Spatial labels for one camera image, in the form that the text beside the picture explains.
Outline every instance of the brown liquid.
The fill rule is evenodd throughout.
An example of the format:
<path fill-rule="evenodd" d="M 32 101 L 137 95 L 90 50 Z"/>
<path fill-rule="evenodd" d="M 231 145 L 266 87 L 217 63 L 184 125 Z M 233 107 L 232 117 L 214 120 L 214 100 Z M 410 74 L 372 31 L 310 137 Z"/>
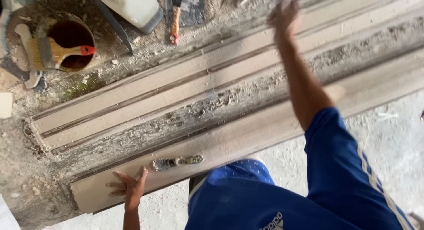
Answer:
<path fill-rule="evenodd" d="M 80 45 L 94 46 L 88 30 L 75 21 L 59 21 L 47 33 L 63 48 L 72 48 Z M 93 55 L 71 55 L 63 60 L 61 66 L 65 68 L 84 68 Z"/>

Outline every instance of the concrete floor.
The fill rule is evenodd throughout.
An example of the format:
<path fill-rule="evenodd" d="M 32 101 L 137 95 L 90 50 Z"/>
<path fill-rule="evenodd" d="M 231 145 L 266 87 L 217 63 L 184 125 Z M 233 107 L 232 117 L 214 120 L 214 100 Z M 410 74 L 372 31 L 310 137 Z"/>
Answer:
<path fill-rule="evenodd" d="M 424 216 L 424 90 L 348 118 L 348 129 L 365 149 L 383 187 L 405 212 Z M 258 153 L 276 185 L 307 195 L 304 137 Z M 187 222 L 188 181 L 142 197 L 139 208 L 143 229 L 183 229 Z M 123 205 L 96 215 L 84 214 L 45 230 L 121 229 Z"/>

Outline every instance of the red brush handle tip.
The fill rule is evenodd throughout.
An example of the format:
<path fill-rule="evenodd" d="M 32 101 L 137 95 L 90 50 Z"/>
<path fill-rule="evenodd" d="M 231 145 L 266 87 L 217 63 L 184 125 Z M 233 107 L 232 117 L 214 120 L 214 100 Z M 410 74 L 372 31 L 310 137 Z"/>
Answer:
<path fill-rule="evenodd" d="M 96 53 L 96 51 L 97 51 L 97 49 L 92 47 L 92 46 L 81 45 L 81 54 L 82 55 L 94 54 L 94 53 Z"/>
<path fill-rule="evenodd" d="M 170 34 L 169 43 L 172 45 L 178 44 L 178 34 Z"/>

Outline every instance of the adidas logo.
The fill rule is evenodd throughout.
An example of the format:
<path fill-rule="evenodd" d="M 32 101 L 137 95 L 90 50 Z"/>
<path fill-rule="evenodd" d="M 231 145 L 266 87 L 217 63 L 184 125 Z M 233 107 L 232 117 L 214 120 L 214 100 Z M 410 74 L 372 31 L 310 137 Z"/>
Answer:
<path fill-rule="evenodd" d="M 259 230 L 283 230 L 283 215 L 278 212 L 267 226 L 259 228 Z"/>

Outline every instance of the wooden brush handle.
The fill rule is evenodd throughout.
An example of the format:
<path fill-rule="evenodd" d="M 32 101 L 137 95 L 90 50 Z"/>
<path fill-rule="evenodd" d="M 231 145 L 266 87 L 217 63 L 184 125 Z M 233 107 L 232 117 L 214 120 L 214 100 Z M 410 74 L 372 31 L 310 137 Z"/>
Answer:
<path fill-rule="evenodd" d="M 73 48 L 63 48 L 53 38 L 50 38 L 50 48 L 52 59 L 56 65 L 60 65 L 62 61 L 70 55 L 90 55 L 94 54 L 97 49 L 88 45 L 77 46 Z"/>
<path fill-rule="evenodd" d="M 169 33 L 169 43 L 173 45 L 178 44 L 178 33 L 180 32 L 180 14 L 181 9 L 178 6 L 174 6 L 172 9 L 171 32 Z"/>

